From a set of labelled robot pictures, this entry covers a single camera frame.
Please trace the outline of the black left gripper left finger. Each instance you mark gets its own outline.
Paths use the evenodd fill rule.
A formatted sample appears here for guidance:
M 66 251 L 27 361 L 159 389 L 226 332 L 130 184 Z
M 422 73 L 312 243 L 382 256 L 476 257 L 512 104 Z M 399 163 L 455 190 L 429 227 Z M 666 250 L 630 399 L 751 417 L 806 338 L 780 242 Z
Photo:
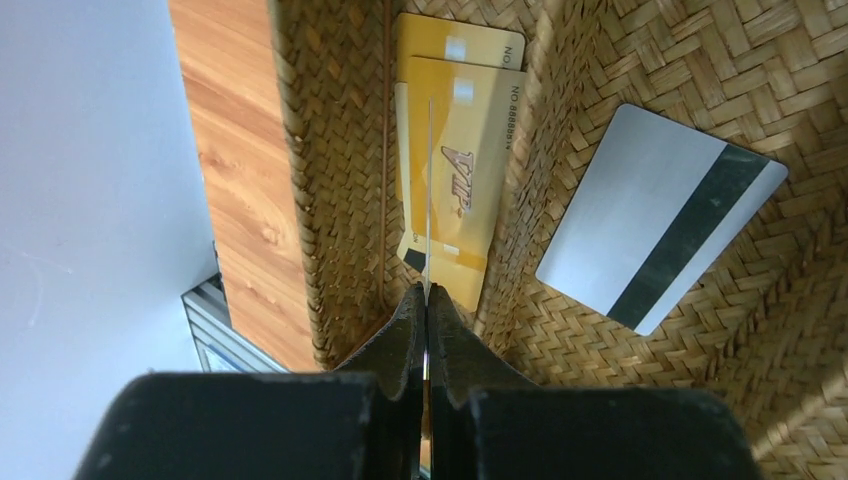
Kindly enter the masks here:
M 420 287 L 322 373 L 155 373 L 106 410 L 79 479 L 411 479 L 418 472 Z

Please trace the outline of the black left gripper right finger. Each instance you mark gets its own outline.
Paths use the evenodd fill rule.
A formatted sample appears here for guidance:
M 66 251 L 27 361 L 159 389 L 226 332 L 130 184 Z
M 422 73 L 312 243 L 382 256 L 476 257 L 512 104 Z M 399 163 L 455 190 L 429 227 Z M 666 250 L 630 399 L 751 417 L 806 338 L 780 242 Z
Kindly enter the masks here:
M 439 479 L 758 479 L 715 395 L 656 387 L 542 387 L 427 295 L 433 467 Z

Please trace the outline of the silver card with black stripe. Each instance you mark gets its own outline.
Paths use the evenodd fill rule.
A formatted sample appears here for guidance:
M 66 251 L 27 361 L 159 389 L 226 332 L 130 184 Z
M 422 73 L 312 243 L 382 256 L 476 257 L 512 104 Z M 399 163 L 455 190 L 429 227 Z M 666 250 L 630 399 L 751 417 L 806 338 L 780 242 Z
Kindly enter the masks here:
M 650 335 L 787 174 L 764 155 L 621 105 L 537 279 Z

